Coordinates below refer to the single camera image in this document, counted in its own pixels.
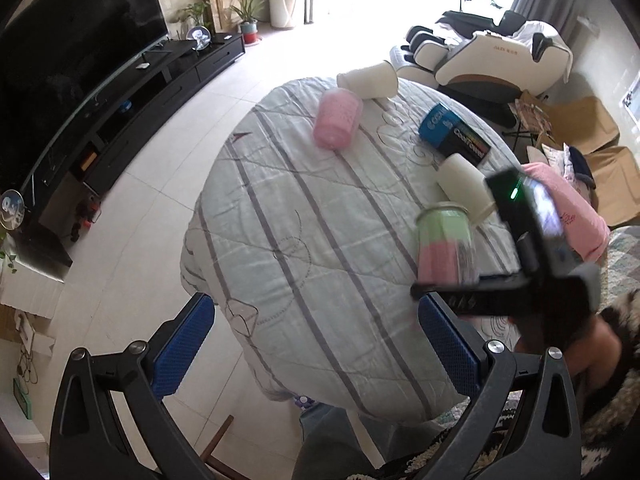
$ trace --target black tv cabinet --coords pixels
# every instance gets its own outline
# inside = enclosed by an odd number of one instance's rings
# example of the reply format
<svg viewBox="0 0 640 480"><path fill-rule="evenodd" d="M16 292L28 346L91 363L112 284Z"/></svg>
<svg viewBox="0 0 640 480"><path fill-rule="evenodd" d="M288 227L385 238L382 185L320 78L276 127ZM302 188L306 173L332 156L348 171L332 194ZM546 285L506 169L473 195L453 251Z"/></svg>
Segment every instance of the black tv cabinet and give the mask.
<svg viewBox="0 0 640 480"><path fill-rule="evenodd" d="M21 189L28 209L17 233L23 243L71 266L62 244L38 224L49 200L68 172L97 196L105 194L153 134L244 54L240 34L214 34L201 51L194 46L194 41L167 40L148 50L79 111ZM149 67L136 68L142 62Z"/></svg>

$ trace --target metal screw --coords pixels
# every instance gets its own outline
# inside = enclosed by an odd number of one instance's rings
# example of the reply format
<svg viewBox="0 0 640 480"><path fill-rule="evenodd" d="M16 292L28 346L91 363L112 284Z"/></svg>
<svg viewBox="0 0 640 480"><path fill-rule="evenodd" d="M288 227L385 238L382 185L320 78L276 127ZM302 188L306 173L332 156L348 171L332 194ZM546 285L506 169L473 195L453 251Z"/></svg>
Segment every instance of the metal screw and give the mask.
<svg viewBox="0 0 640 480"><path fill-rule="evenodd" d="M146 343L144 341L134 341L129 345L129 352L134 355L142 354L145 351Z"/></svg>
<svg viewBox="0 0 640 480"><path fill-rule="evenodd" d="M496 341L492 339L486 344L486 347L489 349L489 352L493 354L501 354L504 352L504 345L500 341Z"/></svg>
<svg viewBox="0 0 640 480"><path fill-rule="evenodd" d="M550 346L548 348L547 352L549 352L549 355L553 359L561 359L562 358L562 351L559 348L556 348L555 346Z"/></svg>
<svg viewBox="0 0 640 480"><path fill-rule="evenodd" d="M80 361L84 359L85 355L86 350L84 348L76 348L71 352L71 358L73 359L73 361Z"/></svg>

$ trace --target flat screen tv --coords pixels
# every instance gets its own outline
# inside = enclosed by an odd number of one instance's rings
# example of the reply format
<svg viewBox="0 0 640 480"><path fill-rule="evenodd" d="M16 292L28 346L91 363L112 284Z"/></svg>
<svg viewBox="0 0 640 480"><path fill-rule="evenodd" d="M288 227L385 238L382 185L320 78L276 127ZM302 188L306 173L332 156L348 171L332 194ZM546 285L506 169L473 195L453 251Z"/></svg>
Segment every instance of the flat screen tv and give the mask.
<svg viewBox="0 0 640 480"><path fill-rule="evenodd" d="M35 0L0 32L0 192L100 85L167 34L158 0Z"/></svg>

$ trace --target blue gripper pad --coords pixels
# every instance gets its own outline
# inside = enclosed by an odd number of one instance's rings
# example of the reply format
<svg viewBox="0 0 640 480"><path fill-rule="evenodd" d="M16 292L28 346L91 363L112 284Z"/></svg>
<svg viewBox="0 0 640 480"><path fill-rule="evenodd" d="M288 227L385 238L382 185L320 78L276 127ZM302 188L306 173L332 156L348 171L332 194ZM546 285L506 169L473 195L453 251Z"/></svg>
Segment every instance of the blue gripper pad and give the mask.
<svg viewBox="0 0 640 480"><path fill-rule="evenodd" d="M209 296L202 296L174 331L154 361L151 390L156 399L173 395L213 326L215 307Z"/></svg>
<svg viewBox="0 0 640 480"><path fill-rule="evenodd" d="M429 294L418 304L418 321L456 391L476 397L482 384L480 363Z"/></svg>

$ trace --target flower pot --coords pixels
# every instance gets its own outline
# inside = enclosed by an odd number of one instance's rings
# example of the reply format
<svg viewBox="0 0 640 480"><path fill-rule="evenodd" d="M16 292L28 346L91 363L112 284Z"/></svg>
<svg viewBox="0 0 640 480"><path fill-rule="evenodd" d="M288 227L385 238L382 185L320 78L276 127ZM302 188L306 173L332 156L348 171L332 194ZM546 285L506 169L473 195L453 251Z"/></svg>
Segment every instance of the flower pot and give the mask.
<svg viewBox="0 0 640 480"><path fill-rule="evenodd" d="M240 31L245 43L253 43L258 39L258 23L255 20L240 23Z"/></svg>

